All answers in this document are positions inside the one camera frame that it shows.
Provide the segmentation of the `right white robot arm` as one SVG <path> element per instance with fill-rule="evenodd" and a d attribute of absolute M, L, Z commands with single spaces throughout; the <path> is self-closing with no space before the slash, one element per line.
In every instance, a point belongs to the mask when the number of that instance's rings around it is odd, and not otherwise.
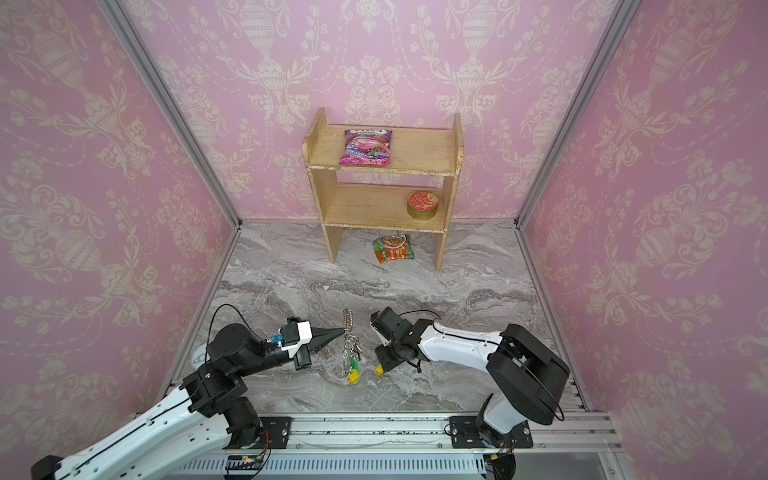
<path fill-rule="evenodd" d="M 560 401 L 570 367 L 519 324 L 473 332 L 435 319 L 410 322 L 387 307 L 371 315 L 370 325 L 382 341 L 375 354 L 384 373 L 403 364 L 419 369 L 423 362 L 448 362 L 490 376 L 497 391 L 474 419 L 477 437 L 489 447 L 512 447 L 513 430 L 527 422 L 547 426 L 565 419 Z"/>

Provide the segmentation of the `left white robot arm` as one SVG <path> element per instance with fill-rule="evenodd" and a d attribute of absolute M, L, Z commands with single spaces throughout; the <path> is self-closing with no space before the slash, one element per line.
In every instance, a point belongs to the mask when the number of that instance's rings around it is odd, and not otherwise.
<path fill-rule="evenodd" d="M 298 370 L 341 337 L 341 328 L 314 327 L 291 318 L 278 335 L 262 339 L 243 323 L 221 329 L 204 362 L 163 399 L 83 450 L 48 455 L 30 469 L 34 479 L 161 479 L 214 450 L 250 447 L 264 428 L 246 397 L 245 377 L 288 363 Z"/>

